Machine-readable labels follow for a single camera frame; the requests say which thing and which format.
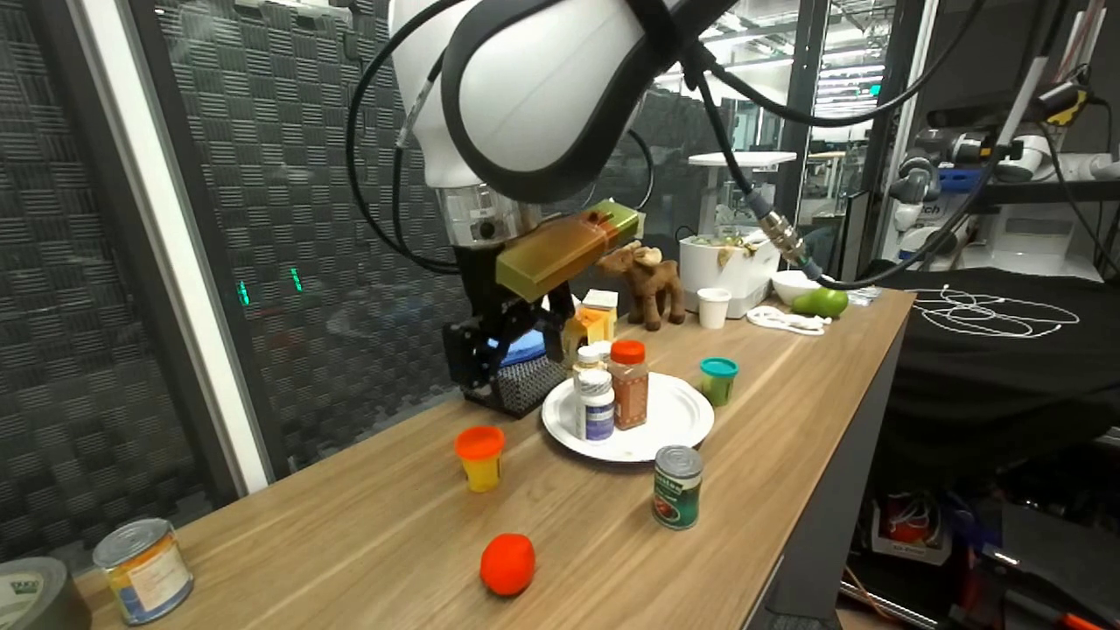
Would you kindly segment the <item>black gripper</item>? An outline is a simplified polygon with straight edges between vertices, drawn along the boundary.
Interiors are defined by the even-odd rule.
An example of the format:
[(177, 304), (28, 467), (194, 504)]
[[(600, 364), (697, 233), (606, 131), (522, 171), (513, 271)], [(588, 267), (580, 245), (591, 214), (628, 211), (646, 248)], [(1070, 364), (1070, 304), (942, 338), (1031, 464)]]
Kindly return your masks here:
[(497, 282), (497, 248), (455, 245), (458, 276), (471, 297), (471, 316), (440, 329), (445, 364), (458, 392), (486, 385), (501, 368), (507, 346), (539, 329), (550, 360), (563, 364), (559, 329), (574, 316), (570, 282), (552, 287), (546, 297), (522, 299)]

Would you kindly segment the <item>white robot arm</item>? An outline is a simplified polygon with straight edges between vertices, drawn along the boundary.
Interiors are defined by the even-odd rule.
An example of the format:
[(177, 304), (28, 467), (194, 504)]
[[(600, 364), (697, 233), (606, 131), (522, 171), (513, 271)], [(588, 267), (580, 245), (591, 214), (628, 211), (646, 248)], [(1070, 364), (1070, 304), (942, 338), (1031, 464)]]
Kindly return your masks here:
[(388, 0), (394, 70), (473, 304), (453, 381), (497, 402), (503, 346), (539, 306), (497, 257), (531, 214), (600, 177), (639, 101), (734, 0)]

